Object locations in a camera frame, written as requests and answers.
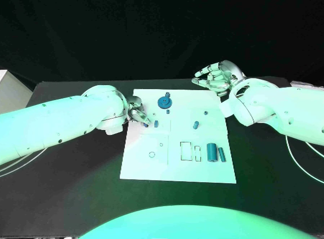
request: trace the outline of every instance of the paper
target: paper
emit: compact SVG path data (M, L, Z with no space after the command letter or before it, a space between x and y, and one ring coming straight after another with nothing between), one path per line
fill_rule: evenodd
M170 114L157 105L166 92L173 101ZM237 183L227 120L216 93L136 89L134 95L143 100L152 125L146 128L142 123L130 122L120 178ZM198 129L193 129L195 121L199 121ZM227 162L208 161L208 143L224 148Z

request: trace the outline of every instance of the table surface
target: table surface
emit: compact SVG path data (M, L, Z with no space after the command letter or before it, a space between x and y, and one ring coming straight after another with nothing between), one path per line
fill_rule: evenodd
M116 86L126 96L134 89L204 90L191 79L44 82L28 106L95 85ZM111 136L95 130L0 178L0 237L81 236L114 218L169 205L237 209L324 234L324 184L299 168L286 136L267 124L245 127L235 117L227 123L238 184L120 179L129 125ZM324 180L324 159L304 142L290 143L301 166Z

